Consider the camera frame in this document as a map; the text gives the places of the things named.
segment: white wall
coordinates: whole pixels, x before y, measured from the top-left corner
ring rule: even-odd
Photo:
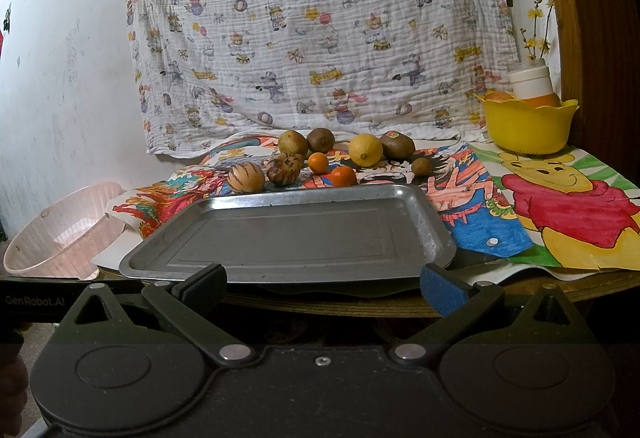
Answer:
[[[515,1],[520,27],[532,0]],[[129,189],[184,165],[146,154],[124,0],[0,0],[1,16],[10,2],[0,57],[0,219],[10,236],[79,187]]]

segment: lemon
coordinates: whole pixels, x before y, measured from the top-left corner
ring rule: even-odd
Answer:
[[[382,158],[382,142],[373,135],[356,135],[349,143],[349,156],[360,167],[371,167]]]

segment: translucent plastic basket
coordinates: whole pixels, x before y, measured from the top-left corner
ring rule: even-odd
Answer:
[[[98,183],[43,209],[9,244],[5,270],[26,277],[95,278],[98,268],[91,259],[124,228],[123,221],[104,213],[107,202],[122,192],[115,182]]]

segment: metal tray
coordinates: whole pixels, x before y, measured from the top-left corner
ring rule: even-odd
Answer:
[[[417,277],[455,252],[418,187],[362,185],[200,200],[125,256],[120,272],[176,281],[222,263],[230,283],[330,283]]]

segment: triangular cutout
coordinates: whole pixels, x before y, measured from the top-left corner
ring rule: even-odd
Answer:
[[[102,300],[97,295],[94,295],[84,303],[82,310],[80,310],[78,317],[76,317],[76,324],[91,324],[108,320],[109,317],[104,309]]]
[[[571,324],[558,299],[552,295],[548,295],[542,300],[533,319],[543,323],[561,324],[562,326]]]

